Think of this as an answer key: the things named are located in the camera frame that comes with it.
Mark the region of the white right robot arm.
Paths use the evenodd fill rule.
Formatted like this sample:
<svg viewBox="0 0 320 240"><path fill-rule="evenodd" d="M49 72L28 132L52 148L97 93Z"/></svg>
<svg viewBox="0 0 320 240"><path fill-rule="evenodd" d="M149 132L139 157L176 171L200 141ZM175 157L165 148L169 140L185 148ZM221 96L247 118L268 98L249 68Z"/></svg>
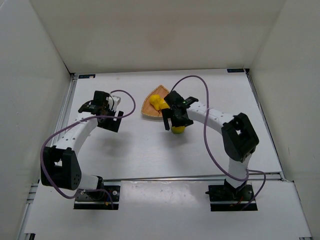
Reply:
<svg viewBox="0 0 320 240"><path fill-rule="evenodd" d="M220 112L207 107L195 97L184 99L176 91L164 97L164 102L167 106L161 112L167 131L180 134L194 121L202 123L207 151L207 127L221 134L224 150L229 157L228 170L219 167L226 175L224 185L234 191L241 190L249 178L250 158L259 144L259 138L248 116L242 112L238 115Z"/></svg>

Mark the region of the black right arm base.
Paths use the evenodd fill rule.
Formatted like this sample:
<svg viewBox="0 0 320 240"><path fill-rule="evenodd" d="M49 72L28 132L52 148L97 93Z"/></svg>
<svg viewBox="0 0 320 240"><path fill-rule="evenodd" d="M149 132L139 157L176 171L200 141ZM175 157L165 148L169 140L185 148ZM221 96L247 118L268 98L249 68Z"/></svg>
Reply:
<svg viewBox="0 0 320 240"><path fill-rule="evenodd" d="M251 184L243 183L234 188L225 180L222 185L209 185L205 193L209 196L211 212L258 210Z"/></svg>

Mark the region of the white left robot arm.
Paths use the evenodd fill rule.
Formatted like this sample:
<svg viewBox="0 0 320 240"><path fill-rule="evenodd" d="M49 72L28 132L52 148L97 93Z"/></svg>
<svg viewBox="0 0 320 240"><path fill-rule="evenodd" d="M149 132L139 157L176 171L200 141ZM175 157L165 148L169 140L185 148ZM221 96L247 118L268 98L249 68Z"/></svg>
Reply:
<svg viewBox="0 0 320 240"><path fill-rule="evenodd" d="M96 90L92 100L85 102L75 118L76 125L51 147L43 150L43 163L51 180L59 189L76 191L80 189L93 200L104 197L101 176L82 172L78 154L90 133L97 127L118 132L123 111L117 112L121 98Z"/></svg>

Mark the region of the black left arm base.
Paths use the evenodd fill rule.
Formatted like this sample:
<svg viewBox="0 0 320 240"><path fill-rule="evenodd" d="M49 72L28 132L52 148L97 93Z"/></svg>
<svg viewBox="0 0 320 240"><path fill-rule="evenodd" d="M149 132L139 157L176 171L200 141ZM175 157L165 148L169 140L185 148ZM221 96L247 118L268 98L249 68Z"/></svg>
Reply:
<svg viewBox="0 0 320 240"><path fill-rule="evenodd" d="M73 208L75 210L118 210L121 183L105 181L103 187L111 197L107 193L101 191L78 193L75 197Z"/></svg>

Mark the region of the yellow fake lemon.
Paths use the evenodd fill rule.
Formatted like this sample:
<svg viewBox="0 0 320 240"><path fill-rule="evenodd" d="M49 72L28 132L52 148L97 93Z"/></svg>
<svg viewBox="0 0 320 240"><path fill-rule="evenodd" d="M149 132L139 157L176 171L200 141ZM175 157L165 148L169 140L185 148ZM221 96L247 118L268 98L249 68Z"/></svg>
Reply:
<svg viewBox="0 0 320 240"><path fill-rule="evenodd" d="M163 110L163 109L169 109L170 107L169 107L169 105L166 103L166 101L163 99L163 98L161 98L160 100L159 100L159 109L160 110Z"/></svg>

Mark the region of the green yellow fake citrus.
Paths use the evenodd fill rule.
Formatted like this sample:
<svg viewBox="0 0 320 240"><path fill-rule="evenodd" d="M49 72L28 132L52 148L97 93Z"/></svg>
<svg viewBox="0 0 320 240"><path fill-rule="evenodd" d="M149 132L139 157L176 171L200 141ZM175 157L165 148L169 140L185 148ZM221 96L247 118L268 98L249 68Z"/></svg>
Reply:
<svg viewBox="0 0 320 240"><path fill-rule="evenodd" d="M185 131L185 128L185 126L172 126L171 132L176 135L182 134Z"/></svg>

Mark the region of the yellow fake pear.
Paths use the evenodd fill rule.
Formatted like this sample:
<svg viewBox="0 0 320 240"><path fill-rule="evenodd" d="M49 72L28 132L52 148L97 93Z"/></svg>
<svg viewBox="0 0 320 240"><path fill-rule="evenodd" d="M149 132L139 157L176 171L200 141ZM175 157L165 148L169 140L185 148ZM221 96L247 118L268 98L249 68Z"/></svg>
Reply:
<svg viewBox="0 0 320 240"><path fill-rule="evenodd" d="M160 111L160 108L159 108L160 99L161 99L161 96L158 94L152 94L149 98L149 103L154 107L156 111Z"/></svg>

